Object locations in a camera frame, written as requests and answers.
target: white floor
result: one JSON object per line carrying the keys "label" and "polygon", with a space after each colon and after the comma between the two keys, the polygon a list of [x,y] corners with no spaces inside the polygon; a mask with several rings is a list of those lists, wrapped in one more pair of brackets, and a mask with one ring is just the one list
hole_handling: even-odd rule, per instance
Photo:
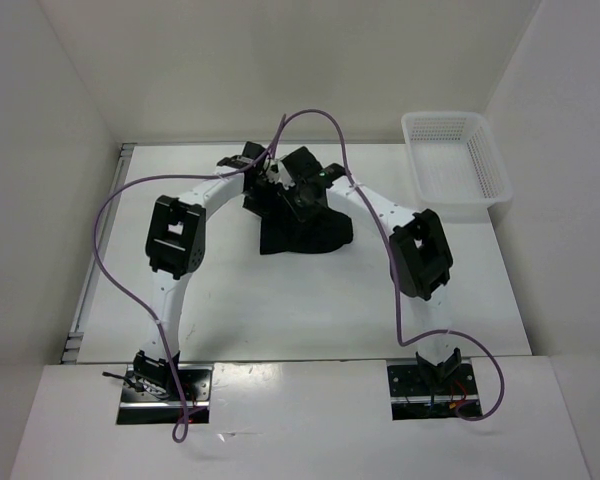
{"label": "white floor", "polygon": [[[323,165],[340,162],[338,145],[307,145]],[[282,145],[280,153],[297,145]],[[125,181],[165,173],[210,173],[241,144],[136,147]],[[358,180],[405,206],[417,207],[403,145],[351,145]],[[196,181],[167,180],[122,196],[105,263],[124,285],[148,299],[144,243],[153,204]],[[449,284],[454,327],[496,355],[530,355],[496,237],[485,211],[446,219],[454,257]],[[392,284],[375,232],[355,228],[353,244],[327,255],[258,254],[259,219],[236,199],[207,226],[207,251],[185,300],[183,361],[280,361],[412,357],[395,339]],[[87,296],[80,363],[129,362],[155,328],[146,314],[104,278]],[[408,321],[407,334],[420,332]],[[482,355],[458,344],[466,356]]]}
{"label": "white floor", "polygon": [[[208,425],[116,426],[122,366],[45,368],[12,479],[589,478],[551,364],[500,359],[501,410],[479,423],[392,421],[386,363],[216,364]],[[484,409],[498,394],[474,359]]]}

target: plastic basket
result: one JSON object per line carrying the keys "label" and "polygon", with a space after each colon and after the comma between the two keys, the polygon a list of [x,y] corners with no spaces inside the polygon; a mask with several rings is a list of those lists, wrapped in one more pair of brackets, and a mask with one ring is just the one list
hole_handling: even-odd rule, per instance
{"label": "plastic basket", "polygon": [[511,199],[502,157],[482,115],[419,112],[402,117],[421,200],[432,206],[489,207]]}

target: black fabric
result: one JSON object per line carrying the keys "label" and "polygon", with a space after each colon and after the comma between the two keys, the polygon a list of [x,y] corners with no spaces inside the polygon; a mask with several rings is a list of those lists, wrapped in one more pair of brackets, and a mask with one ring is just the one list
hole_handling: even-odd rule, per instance
{"label": "black fabric", "polygon": [[260,224],[260,255],[329,253],[352,241],[351,219],[328,208],[303,223],[285,215],[263,218]]}

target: purple cable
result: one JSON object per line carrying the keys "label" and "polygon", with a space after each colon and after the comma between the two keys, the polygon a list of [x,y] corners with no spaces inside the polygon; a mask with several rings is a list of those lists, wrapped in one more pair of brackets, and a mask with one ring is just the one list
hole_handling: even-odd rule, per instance
{"label": "purple cable", "polygon": [[[306,110],[301,110],[299,112],[296,112],[293,115],[290,115],[286,120],[284,120],[284,124],[282,126],[283,129],[286,128],[286,126],[289,125],[289,123],[291,123],[295,118],[298,118],[301,115],[306,115],[309,113],[315,113],[318,115],[322,115],[323,117],[326,117],[333,124],[334,128],[336,129],[336,132],[338,133],[338,139],[340,141],[340,148],[342,149],[342,164],[344,166],[345,174],[346,174],[347,178],[349,179],[349,183],[351,184],[352,187],[354,187],[354,189],[358,193],[358,195],[360,195],[360,198],[362,199],[365,206],[369,210],[369,213],[371,214],[371,218],[373,218],[373,221],[376,224],[376,227],[378,227],[378,232],[380,233],[380,238],[382,238],[382,243],[384,244],[384,248],[387,251],[387,256],[389,257],[389,268],[391,270],[391,278],[400,278],[398,275],[397,262],[393,255],[393,252],[391,251],[391,246],[389,244],[389,237],[387,235],[387,232],[385,232],[384,227],[382,226],[380,217],[376,213],[375,209],[373,208],[373,205],[371,204],[371,202],[369,201],[367,196],[364,194],[362,189],[356,184],[355,179],[353,178],[353,174],[351,173],[351,169],[349,168],[349,159],[347,158],[347,147],[346,147],[346,143],[344,140],[344,134],[342,133],[342,129],[340,128],[340,125],[338,124],[336,119],[333,118],[333,116],[331,116],[329,113],[327,113],[323,110],[309,108]],[[275,143],[272,142],[272,144],[274,144],[274,146],[277,145],[279,140],[280,140],[280,138],[278,136],[277,139],[274,139]],[[398,282],[393,282],[393,286],[394,286],[393,291],[394,291],[395,304],[396,304],[396,335],[398,338],[398,344],[400,346],[407,347],[409,345],[413,345],[414,343],[418,342],[419,340],[430,337],[432,335],[450,334],[450,335],[455,335],[457,337],[462,337],[462,338],[474,343],[475,345],[477,345],[480,348],[480,350],[482,350],[485,353],[485,355],[489,358],[489,360],[491,360],[491,362],[493,363],[493,366],[496,368],[496,371],[498,372],[498,378],[500,380],[500,394],[498,395],[498,399],[496,400],[496,403],[494,404],[493,408],[491,408],[491,410],[489,410],[487,413],[485,413],[484,415],[482,415],[480,417],[473,417],[473,418],[465,417],[464,415],[462,415],[459,412],[460,407],[456,407],[455,414],[458,417],[462,418],[463,420],[467,420],[467,421],[471,421],[471,422],[484,420],[485,418],[489,418],[491,415],[493,415],[496,412],[496,410],[498,410],[498,408],[500,408],[500,405],[502,404],[502,400],[504,399],[504,390],[505,390],[504,374],[502,373],[502,369],[500,368],[500,365],[498,364],[498,361],[496,360],[496,358],[477,339],[475,339],[474,337],[472,337],[471,335],[469,335],[467,333],[459,332],[457,330],[442,330],[442,329],[430,330],[428,332],[421,333],[420,335],[416,335],[415,337],[413,337],[409,340],[404,340],[404,338],[402,336],[402,305],[401,305],[401,298],[400,298],[400,286],[398,285]],[[468,403],[476,403],[476,402],[477,402],[477,400],[473,400],[471,402],[464,403],[462,406],[467,405]]]}
{"label": "purple cable", "polygon": [[[240,168],[234,172],[223,173],[220,175],[174,174],[174,175],[154,175],[151,177],[139,178],[137,180],[134,180],[132,182],[124,184],[123,186],[121,186],[120,188],[115,190],[113,193],[111,193],[109,195],[109,197],[104,201],[104,203],[100,207],[100,210],[98,211],[98,214],[96,215],[96,219],[93,224],[93,238],[92,238],[92,245],[91,245],[92,250],[93,250],[93,257],[96,261],[96,264],[100,268],[100,271],[102,272],[102,274],[107,278],[107,280],[109,280],[122,293],[127,295],[129,298],[131,298],[131,300],[136,302],[138,305],[140,305],[142,308],[144,308],[147,311],[147,313],[151,316],[151,318],[153,318],[153,320],[156,322],[156,326],[158,327],[158,332],[160,333],[160,338],[162,340],[162,344],[164,345],[164,350],[167,354],[167,361],[169,363],[169,368],[171,369],[171,374],[172,374],[173,379],[176,384],[176,390],[178,391],[178,397],[180,399],[180,403],[182,404],[182,412],[183,412],[182,417],[176,422],[176,424],[173,427],[173,431],[171,432],[171,438],[173,438],[173,441],[176,443],[182,443],[187,438],[187,434],[189,433],[188,419],[189,419],[191,413],[193,413],[193,412],[191,412],[191,413],[189,412],[189,407],[187,406],[187,399],[184,394],[184,389],[182,388],[182,384],[180,383],[180,378],[178,377],[178,371],[176,369],[176,366],[174,365],[174,363],[172,361],[173,356],[169,349],[167,337],[165,335],[164,328],[162,327],[162,324],[160,323],[160,319],[158,318],[158,315],[140,297],[138,297],[135,293],[133,293],[131,290],[129,290],[124,285],[122,285],[120,282],[118,282],[113,277],[113,275],[111,275],[109,270],[107,270],[107,268],[104,266],[104,263],[102,262],[102,258],[100,257],[99,245],[98,245],[98,226],[100,225],[100,220],[102,219],[102,216],[104,215],[104,212],[106,211],[107,206],[113,201],[114,198],[116,198],[118,195],[120,195],[122,192],[124,192],[128,188],[131,188],[135,185],[139,185],[141,183],[151,182],[154,180],[169,180],[169,179],[171,179],[171,180],[173,180],[173,179],[216,180],[218,178],[226,178],[226,177],[230,177],[232,175],[237,175],[239,173],[246,172],[248,169],[254,167],[259,162],[264,160],[264,158],[267,156],[267,154],[270,153],[272,145],[276,145],[278,143],[280,135],[282,134],[284,121],[285,121],[285,116],[282,117],[282,120],[280,121],[280,126],[278,127],[278,130],[276,131],[276,134],[274,135],[273,140],[271,141],[271,144],[269,145],[269,147],[267,147],[265,149],[265,151],[262,152],[262,154],[257,159],[255,159],[253,162],[249,163],[247,166]],[[177,431],[178,431],[178,426],[180,426],[180,425],[184,425],[184,431],[182,432],[182,436],[178,437]]]}
{"label": "purple cable", "polygon": [[[135,295],[132,291],[130,291],[124,285],[122,285],[120,282],[118,282],[111,275],[111,273],[107,270],[107,268],[104,266],[104,264],[102,262],[102,259],[100,257],[100,252],[98,250],[98,233],[97,233],[98,232],[98,226],[100,224],[100,220],[102,218],[102,215],[104,214],[104,212],[105,212],[107,206],[109,205],[109,203],[111,203],[114,198],[116,198],[118,195],[120,195],[122,192],[124,192],[128,188],[131,188],[131,187],[133,187],[135,185],[138,185],[140,183],[150,182],[150,181],[154,181],[154,180],[169,180],[169,179],[215,180],[217,178],[226,178],[226,177],[230,177],[232,175],[237,175],[238,173],[243,173],[243,172],[247,171],[249,168],[254,167],[259,162],[261,162],[262,160],[264,160],[267,155],[270,155],[272,158],[275,158],[275,151],[276,151],[276,148],[278,146],[278,142],[280,141],[280,136],[282,135],[283,130],[295,118],[297,118],[297,117],[299,117],[301,115],[309,114],[309,113],[315,113],[315,114],[318,114],[318,115],[322,115],[323,117],[326,117],[333,124],[333,126],[335,127],[336,132],[338,133],[338,138],[340,140],[340,147],[342,149],[342,163],[343,163],[343,166],[344,166],[344,169],[345,169],[345,174],[346,174],[347,178],[349,179],[349,182],[351,183],[351,185],[355,188],[355,190],[358,193],[358,195],[360,195],[360,198],[362,199],[362,201],[364,202],[365,206],[369,210],[369,213],[371,214],[371,217],[373,218],[374,223],[378,227],[378,232],[380,233],[380,238],[382,239],[382,243],[384,244],[384,247],[385,247],[385,249],[387,251],[387,255],[389,257],[389,267],[391,269],[392,278],[398,278],[397,264],[396,264],[396,260],[395,260],[395,258],[393,256],[393,253],[391,251],[391,247],[389,245],[389,237],[387,236],[387,233],[385,232],[385,230],[384,230],[384,228],[382,226],[382,222],[380,221],[380,218],[378,217],[378,214],[376,213],[375,209],[373,208],[373,205],[371,204],[371,202],[369,201],[369,199],[367,198],[367,196],[364,194],[364,192],[362,191],[362,189],[355,183],[355,179],[353,178],[353,174],[351,173],[351,169],[349,168],[349,160],[347,158],[347,149],[346,149],[346,144],[345,144],[345,140],[344,140],[344,135],[342,133],[342,129],[340,128],[340,125],[338,125],[338,122],[336,121],[336,119],[333,118],[329,113],[327,113],[327,112],[325,112],[323,110],[318,110],[318,109],[301,110],[301,111],[296,112],[293,115],[289,116],[288,118],[283,115],[282,119],[280,120],[280,124],[278,126],[278,130],[276,131],[276,134],[274,135],[273,140],[271,141],[271,143],[269,144],[269,146],[265,149],[265,151],[262,153],[262,155],[260,155],[256,160],[254,160],[253,162],[251,162],[249,165],[247,165],[247,166],[245,166],[245,167],[243,167],[243,168],[241,168],[239,170],[236,170],[235,172],[230,172],[230,173],[225,173],[225,174],[220,174],[220,175],[170,174],[170,175],[155,175],[155,176],[151,176],[151,177],[139,178],[139,179],[134,180],[132,182],[129,182],[129,183],[123,185],[122,187],[120,187],[119,189],[115,190],[104,201],[104,203],[100,207],[100,210],[98,211],[98,214],[96,216],[96,220],[94,222],[93,239],[92,239],[93,256],[95,258],[95,261],[96,261],[98,267],[100,268],[100,270],[102,271],[102,273],[104,274],[104,276],[116,288],[118,288],[122,293],[124,293],[125,295],[127,295],[129,298],[131,298],[133,301],[135,301],[138,305],[140,305],[142,308],[144,308],[147,311],[147,313],[149,313],[149,315],[151,316],[151,318],[153,318],[153,320],[156,322],[156,326],[157,326],[158,331],[160,333],[160,338],[162,339],[162,343],[164,345],[164,349],[165,349],[165,352],[166,352],[167,357],[168,357],[167,360],[168,360],[168,363],[169,363],[169,367],[171,369],[171,374],[173,375],[173,378],[175,380],[176,389],[178,391],[178,396],[180,398],[180,402],[182,404],[182,410],[183,410],[182,417],[176,422],[176,424],[173,427],[173,431],[171,433],[171,437],[173,438],[173,440],[176,443],[182,443],[182,442],[184,442],[184,440],[187,437],[187,434],[189,432],[189,423],[188,423],[188,421],[185,421],[185,419],[189,418],[190,412],[189,412],[189,408],[187,406],[187,400],[186,400],[186,397],[184,395],[184,390],[182,388],[182,384],[180,383],[180,379],[178,377],[178,372],[177,372],[176,367],[175,367],[175,365],[174,365],[174,363],[172,361],[172,355],[171,355],[171,352],[169,350],[169,345],[167,343],[167,339],[166,339],[166,336],[165,336],[164,328],[162,327],[162,325],[160,323],[160,319],[158,318],[158,316],[156,315],[156,313],[153,311],[153,309],[147,303],[145,303],[141,298],[139,298],[137,295]],[[430,337],[432,335],[450,334],[450,335],[455,335],[455,336],[458,336],[458,337],[462,337],[462,338],[464,338],[466,340],[469,340],[470,342],[474,343],[475,345],[477,345],[485,353],[485,355],[489,358],[489,360],[491,360],[491,362],[493,363],[493,365],[496,368],[496,371],[498,372],[498,377],[500,379],[500,394],[498,395],[498,399],[496,400],[496,403],[494,404],[493,408],[491,408],[491,410],[489,410],[487,413],[485,413],[484,415],[482,415],[480,417],[473,417],[473,418],[472,417],[465,417],[464,415],[462,415],[459,412],[459,409],[461,407],[456,407],[455,414],[459,418],[462,418],[463,420],[472,421],[472,422],[479,421],[479,420],[484,420],[485,418],[488,418],[491,415],[493,415],[496,412],[496,410],[498,410],[498,408],[500,407],[500,405],[502,404],[502,400],[504,398],[504,391],[505,391],[505,381],[504,381],[504,375],[502,373],[502,369],[500,368],[500,365],[498,364],[498,361],[491,354],[491,352],[489,352],[489,350],[487,350],[487,348],[482,343],[480,343],[478,340],[476,340],[471,335],[463,333],[463,332],[459,332],[459,331],[456,331],[456,330],[443,330],[443,329],[430,330],[428,332],[421,333],[420,335],[416,335],[415,337],[413,337],[413,338],[411,338],[409,340],[404,340],[404,338],[402,336],[402,306],[401,306],[401,298],[400,298],[400,288],[399,288],[399,286],[398,286],[398,284],[396,282],[394,282],[394,295],[395,295],[395,305],[396,305],[396,334],[397,334],[398,344],[400,346],[406,347],[406,346],[412,345],[412,344],[418,342],[419,340],[422,340],[423,338],[426,338],[426,337]],[[476,402],[475,400],[473,400],[471,402],[466,402],[462,406],[467,405],[468,403],[475,403],[475,402]],[[184,431],[183,431],[182,436],[178,437],[177,436],[177,430],[178,430],[178,426],[181,425],[181,424],[184,425]]]}

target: purple wire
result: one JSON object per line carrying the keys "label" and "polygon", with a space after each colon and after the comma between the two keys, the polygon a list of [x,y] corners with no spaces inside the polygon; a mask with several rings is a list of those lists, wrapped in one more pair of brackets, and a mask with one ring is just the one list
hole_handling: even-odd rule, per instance
{"label": "purple wire", "polygon": [[[104,263],[102,262],[102,258],[100,257],[100,250],[99,250],[99,245],[98,245],[98,226],[100,225],[100,220],[102,219],[102,216],[104,215],[104,212],[106,211],[107,206],[113,201],[114,198],[116,198],[118,195],[120,195],[122,192],[124,192],[128,188],[131,188],[135,185],[139,185],[141,183],[151,182],[154,180],[173,180],[173,179],[216,180],[218,178],[231,177],[233,175],[237,175],[239,173],[246,172],[248,169],[252,168],[253,166],[257,165],[259,162],[264,160],[264,158],[267,156],[267,154],[270,153],[270,151],[271,151],[270,149],[272,148],[272,145],[276,145],[278,143],[280,135],[282,134],[284,121],[285,121],[285,116],[282,117],[282,120],[280,121],[278,130],[276,131],[276,134],[274,135],[273,140],[272,140],[271,144],[269,145],[269,147],[267,147],[265,149],[265,151],[262,152],[262,154],[257,159],[255,159],[253,162],[249,163],[245,167],[235,170],[233,172],[223,173],[223,174],[219,174],[219,175],[169,174],[169,175],[154,175],[151,177],[139,178],[137,180],[134,180],[132,182],[124,184],[123,186],[121,186],[120,188],[115,190],[113,193],[111,193],[109,195],[109,197],[104,201],[104,203],[100,207],[100,210],[98,211],[98,214],[96,215],[96,219],[95,219],[95,222],[93,225],[93,237],[92,237],[92,244],[91,244],[91,247],[93,250],[93,257],[96,261],[96,264],[100,268],[100,271],[102,272],[102,274],[107,278],[107,280],[109,280],[122,293],[127,295],[129,298],[131,298],[131,300],[136,302],[138,305],[140,305],[142,308],[144,308],[147,311],[147,313],[151,316],[151,318],[153,318],[153,320],[156,322],[156,326],[158,327],[158,332],[160,333],[160,339],[162,340],[162,344],[164,345],[164,350],[167,354],[167,361],[169,363],[169,368],[171,369],[171,375],[173,376],[173,379],[175,381],[176,390],[178,391],[178,397],[180,399],[180,403],[182,404],[182,417],[176,422],[176,424],[173,427],[173,431],[171,432],[171,438],[173,438],[173,441],[176,443],[182,443],[187,438],[187,434],[189,433],[188,418],[191,415],[191,413],[189,412],[189,407],[187,405],[187,399],[184,394],[184,389],[182,388],[180,378],[178,377],[178,370],[176,369],[176,366],[173,363],[173,355],[171,354],[171,350],[169,349],[169,343],[167,342],[167,337],[165,335],[164,328],[163,328],[162,324],[160,323],[160,319],[158,318],[158,315],[156,314],[156,312],[154,312],[153,309],[146,302],[144,302],[140,297],[138,297],[135,293],[133,293],[131,290],[129,290],[124,285],[122,285],[120,282],[118,282],[113,277],[113,275],[111,275],[109,270],[107,270],[107,268],[104,266]],[[178,427],[180,425],[184,425],[184,431],[182,432],[182,436],[178,437]]]}
{"label": "purple wire", "polygon": [[[346,174],[347,178],[349,179],[349,182],[351,183],[351,185],[354,187],[354,189],[358,193],[358,195],[360,195],[360,198],[362,199],[365,206],[369,210],[369,213],[371,214],[371,218],[373,219],[374,223],[376,224],[376,227],[378,228],[378,232],[380,233],[380,238],[382,239],[382,243],[384,244],[385,250],[387,251],[387,255],[389,257],[389,268],[391,270],[392,278],[399,278],[398,273],[397,273],[397,263],[396,263],[394,255],[393,255],[393,252],[391,251],[391,247],[389,244],[389,237],[387,235],[387,232],[385,232],[384,227],[382,226],[382,222],[380,221],[380,217],[378,216],[375,209],[373,208],[373,205],[371,204],[371,202],[369,201],[369,199],[367,198],[365,193],[362,191],[362,189],[356,184],[355,179],[353,178],[353,174],[351,173],[351,169],[349,168],[349,160],[347,158],[347,148],[346,148],[346,143],[344,140],[344,134],[342,133],[342,129],[340,128],[340,125],[338,124],[336,119],[333,118],[333,116],[331,116],[329,113],[327,113],[323,110],[319,110],[319,109],[311,108],[311,109],[301,110],[299,112],[294,113],[293,115],[290,115],[289,117],[286,117],[283,115],[282,119],[280,120],[280,124],[278,125],[278,130],[276,131],[276,133],[273,137],[273,140],[271,141],[269,146],[265,149],[265,151],[256,160],[254,160],[253,162],[251,162],[250,164],[248,164],[247,166],[245,166],[239,170],[236,170],[236,171],[230,172],[230,173],[220,174],[220,175],[168,174],[168,175],[154,175],[151,177],[139,178],[137,180],[134,180],[132,182],[129,182],[129,183],[123,185],[122,187],[118,188],[113,193],[111,193],[109,195],[109,197],[104,201],[102,206],[100,207],[100,210],[98,211],[98,214],[96,216],[94,226],[93,226],[93,238],[92,238],[93,256],[95,258],[96,264],[102,271],[103,275],[116,288],[118,288],[122,293],[127,295],[129,298],[131,298],[133,301],[135,301],[138,305],[140,305],[142,308],[144,308],[147,311],[147,313],[149,313],[151,318],[153,318],[153,320],[156,322],[156,326],[160,333],[160,338],[162,340],[165,352],[167,354],[167,360],[169,363],[169,367],[171,369],[171,374],[173,375],[173,378],[175,380],[176,389],[178,391],[178,397],[180,399],[180,403],[182,404],[183,415],[176,422],[176,424],[173,427],[173,431],[171,433],[171,437],[173,438],[173,440],[176,443],[182,443],[187,438],[187,434],[189,432],[189,422],[185,421],[185,419],[188,419],[189,416],[191,415],[191,413],[193,413],[193,412],[190,412],[189,408],[187,406],[187,400],[184,395],[184,390],[182,388],[182,384],[180,383],[180,379],[178,377],[178,371],[172,361],[173,357],[172,357],[171,351],[169,349],[169,344],[167,342],[164,328],[162,327],[162,324],[160,323],[160,319],[158,318],[158,315],[140,297],[135,295],[131,290],[129,290],[124,285],[122,285],[120,282],[118,282],[111,275],[111,273],[107,270],[107,268],[104,266],[104,264],[102,262],[102,258],[100,257],[100,252],[99,252],[99,245],[98,245],[98,226],[100,225],[100,220],[102,219],[102,216],[104,215],[104,212],[106,211],[107,206],[113,201],[113,199],[115,199],[118,195],[120,195],[122,192],[124,192],[128,188],[131,188],[135,185],[139,185],[139,184],[145,183],[145,182],[151,182],[154,180],[170,180],[170,179],[171,180],[172,179],[215,180],[217,178],[226,178],[226,177],[230,177],[232,175],[237,175],[239,173],[243,173],[243,172],[247,171],[248,169],[254,167],[259,162],[264,160],[267,155],[271,156],[271,158],[275,158],[276,148],[278,146],[278,142],[280,141],[280,136],[282,135],[283,130],[294,119],[296,119],[302,115],[309,114],[309,113],[315,113],[318,115],[322,115],[323,117],[326,117],[333,124],[334,128],[336,129],[336,132],[338,133],[338,139],[340,141],[340,148],[342,149],[342,163],[344,166],[345,174]],[[402,335],[401,296],[400,296],[400,288],[399,288],[399,285],[397,284],[397,282],[394,282],[394,297],[395,297],[395,306],[396,306],[396,335],[397,335],[397,339],[398,339],[398,344],[400,346],[406,347],[409,345],[413,345],[414,343],[422,340],[423,338],[427,338],[432,335],[450,334],[450,335],[462,337],[462,338],[474,343],[485,353],[485,355],[489,358],[489,360],[491,360],[491,362],[493,363],[493,365],[496,368],[496,371],[498,372],[498,378],[500,379],[500,394],[498,395],[498,399],[496,400],[496,403],[494,404],[493,408],[491,408],[491,410],[489,410],[487,413],[485,413],[484,415],[482,415],[480,417],[466,417],[466,416],[462,415],[459,411],[461,406],[463,407],[463,406],[467,405],[468,403],[475,403],[476,401],[473,400],[471,402],[466,402],[466,403],[462,404],[461,406],[456,407],[456,409],[454,411],[455,411],[455,414],[459,418],[462,418],[463,420],[467,420],[467,421],[471,421],[471,422],[484,420],[485,418],[488,418],[491,415],[493,415],[496,412],[496,410],[498,410],[498,408],[502,404],[502,400],[504,399],[505,380],[504,380],[504,375],[502,373],[502,369],[500,368],[498,361],[491,354],[491,352],[489,352],[489,350],[487,350],[487,348],[482,343],[480,343],[477,339],[475,339],[471,335],[463,333],[463,332],[459,332],[456,330],[444,330],[444,329],[430,330],[428,332],[421,333],[420,335],[416,335],[415,337],[413,337],[411,339],[404,340],[403,335]],[[177,430],[180,425],[184,425],[184,431],[182,433],[182,436],[178,437]]]}
{"label": "purple wire", "polygon": [[[387,235],[387,232],[385,231],[384,227],[382,226],[382,221],[380,220],[380,217],[378,216],[377,212],[373,208],[373,205],[371,204],[371,202],[369,201],[369,199],[367,198],[367,196],[365,195],[363,190],[358,186],[355,179],[353,178],[353,174],[351,173],[351,169],[349,168],[349,159],[347,158],[347,147],[346,147],[346,143],[344,140],[344,134],[342,133],[342,129],[340,128],[340,125],[338,124],[336,119],[332,115],[330,115],[328,112],[325,112],[324,110],[309,108],[306,110],[301,110],[299,112],[296,112],[293,115],[290,115],[284,121],[283,128],[285,128],[287,125],[289,125],[289,123],[291,123],[295,118],[298,118],[301,115],[306,115],[309,113],[315,113],[317,115],[322,115],[323,117],[326,117],[333,124],[334,128],[336,129],[336,132],[338,133],[338,139],[340,141],[340,148],[342,150],[342,164],[344,166],[345,174],[346,174],[347,178],[349,179],[349,183],[351,184],[351,186],[354,187],[355,191],[358,193],[358,195],[360,195],[360,198],[362,199],[365,206],[369,210],[369,213],[371,214],[371,218],[373,218],[373,221],[376,224],[376,227],[378,228],[378,232],[380,233],[380,238],[382,239],[384,248],[387,251],[387,256],[389,257],[389,268],[391,270],[391,278],[400,278],[398,275],[398,266],[397,266],[398,264],[393,255],[393,252],[391,251],[391,245],[389,244],[389,236]],[[459,332],[457,330],[442,330],[442,329],[430,330],[428,332],[421,333],[420,335],[416,335],[415,337],[413,337],[411,339],[405,340],[402,336],[402,302],[401,302],[401,295],[400,295],[400,286],[398,285],[398,282],[395,282],[395,281],[393,282],[393,292],[394,292],[395,305],[396,305],[396,335],[398,338],[398,344],[400,346],[407,347],[409,345],[413,345],[414,343],[422,340],[423,338],[427,338],[432,335],[450,334],[450,335],[455,335],[457,337],[462,337],[462,338],[474,343],[485,353],[485,355],[489,358],[489,360],[491,360],[491,362],[493,363],[493,366],[496,368],[496,371],[498,372],[498,378],[500,380],[500,394],[498,395],[498,399],[496,400],[496,403],[494,404],[493,408],[491,408],[491,410],[489,410],[484,415],[481,415],[479,417],[473,417],[473,418],[465,417],[464,415],[462,415],[459,412],[460,407],[456,407],[455,414],[458,417],[462,418],[463,420],[467,420],[467,421],[471,421],[471,422],[484,420],[485,418],[488,418],[491,415],[493,415],[496,412],[496,410],[498,410],[498,408],[500,408],[500,405],[502,404],[502,400],[504,399],[504,391],[505,391],[504,374],[502,373],[502,369],[500,368],[500,365],[498,364],[498,361],[496,360],[496,358],[477,339],[475,339],[474,337],[472,337],[471,335],[469,335],[467,333]]]}

